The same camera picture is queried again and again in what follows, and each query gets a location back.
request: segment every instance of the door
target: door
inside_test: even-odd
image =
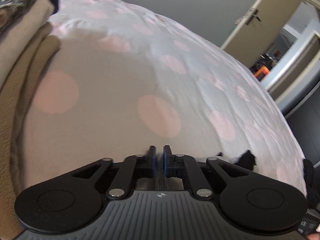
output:
[[[221,48],[250,68],[265,53],[301,1],[256,0]]]

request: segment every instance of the black cloth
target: black cloth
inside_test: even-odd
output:
[[[304,180],[306,182],[306,189],[307,189],[308,208],[315,209],[320,202],[320,196],[315,188],[315,183],[314,183],[315,171],[311,161],[307,159],[303,160],[303,172],[304,172]]]
[[[247,150],[241,155],[235,165],[245,168],[249,171],[253,171],[253,166],[256,165],[256,157],[250,152],[250,150]]]
[[[53,14],[56,14],[59,11],[59,0],[50,0],[50,2],[54,6]]]

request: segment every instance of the beige blanket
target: beige blanket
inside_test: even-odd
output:
[[[60,47],[48,36],[49,23],[41,27],[13,66],[0,91],[0,239],[15,238],[21,227],[15,217],[14,201],[20,192],[17,137],[49,58]]]

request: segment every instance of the white bedsheet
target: white bedsheet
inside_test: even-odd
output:
[[[60,0],[61,50],[23,136],[28,187],[103,157],[158,152],[198,160],[250,149],[258,172],[306,195],[303,153],[248,69],[184,26],[120,0]]]

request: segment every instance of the person's hand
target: person's hand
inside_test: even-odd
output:
[[[311,234],[307,236],[309,240],[320,240],[320,234]]]

